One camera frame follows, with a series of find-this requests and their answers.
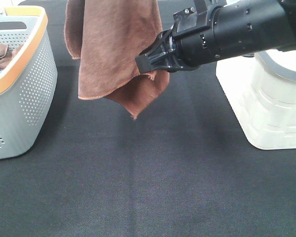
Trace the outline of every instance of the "black robotic arm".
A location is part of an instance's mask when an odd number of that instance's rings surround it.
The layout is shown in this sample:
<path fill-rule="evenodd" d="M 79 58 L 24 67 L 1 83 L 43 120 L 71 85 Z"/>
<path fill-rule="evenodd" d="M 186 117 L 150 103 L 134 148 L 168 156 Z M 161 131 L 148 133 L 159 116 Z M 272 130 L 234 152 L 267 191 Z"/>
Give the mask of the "black robotic arm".
<path fill-rule="evenodd" d="M 141 73 L 200 65 L 276 48 L 296 50 L 296 0 L 194 0 L 136 57 Z"/>

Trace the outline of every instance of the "gray plastic basket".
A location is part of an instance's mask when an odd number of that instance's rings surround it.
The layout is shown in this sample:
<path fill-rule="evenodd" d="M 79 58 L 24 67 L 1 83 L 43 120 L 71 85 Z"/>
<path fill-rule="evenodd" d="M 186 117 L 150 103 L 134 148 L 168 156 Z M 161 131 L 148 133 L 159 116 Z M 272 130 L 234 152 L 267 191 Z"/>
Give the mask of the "gray plastic basket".
<path fill-rule="evenodd" d="M 0 159 L 26 152 L 35 142 L 49 110 L 57 70 L 43 8 L 0 9 L 0 22 L 23 22 L 26 29 L 0 30 L 0 43 L 19 53 L 0 74 Z"/>

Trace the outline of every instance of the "towel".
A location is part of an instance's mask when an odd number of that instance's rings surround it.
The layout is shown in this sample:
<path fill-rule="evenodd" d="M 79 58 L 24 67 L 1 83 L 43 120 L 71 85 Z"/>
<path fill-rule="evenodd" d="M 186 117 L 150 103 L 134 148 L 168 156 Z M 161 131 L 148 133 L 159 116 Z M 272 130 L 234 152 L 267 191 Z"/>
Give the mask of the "towel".
<path fill-rule="evenodd" d="M 157 0 L 68 0 L 65 41 L 81 59 L 79 98 L 109 98 L 136 119 L 169 83 L 168 72 L 141 75 L 135 62 L 161 31 Z"/>
<path fill-rule="evenodd" d="M 0 43 L 0 71 L 6 68 L 15 55 L 20 51 L 21 47 L 22 45 L 15 50 L 11 50 L 8 45 Z"/>

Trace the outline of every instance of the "brown towel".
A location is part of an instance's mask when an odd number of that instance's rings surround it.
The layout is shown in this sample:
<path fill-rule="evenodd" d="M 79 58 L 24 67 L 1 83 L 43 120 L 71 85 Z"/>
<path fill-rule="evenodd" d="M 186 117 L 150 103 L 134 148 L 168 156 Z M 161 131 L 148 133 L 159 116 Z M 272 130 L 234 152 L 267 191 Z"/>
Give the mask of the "brown towel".
<path fill-rule="evenodd" d="M 22 45 L 15 50 L 9 50 L 9 46 L 0 43 L 0 71 L 6 68 L 14 56 L 20 51 Z"/>
<path fill-rule="evenodd" d="M 68 0 L 65 40 L 81 59 L 79 98 L 106 96 L 136 118 L 169 83 L 169 74 L 140 75 L 135 57 L 162 31 L 157 0 Z"/>

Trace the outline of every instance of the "black fabric tablecloth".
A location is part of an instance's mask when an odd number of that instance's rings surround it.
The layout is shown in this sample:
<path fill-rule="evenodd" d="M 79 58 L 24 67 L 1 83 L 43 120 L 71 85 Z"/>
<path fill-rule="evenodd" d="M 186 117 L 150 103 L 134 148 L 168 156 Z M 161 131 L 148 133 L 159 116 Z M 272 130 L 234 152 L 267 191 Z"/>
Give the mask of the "black fabric tablecloth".
<path fill-rule="evenodd" d="M 247 142 L 215 66 L 172 74 L 136 121 L 58 67 L 35 145 L 0 160 L 0 237 L 296 237 L 296 150 Z"/>

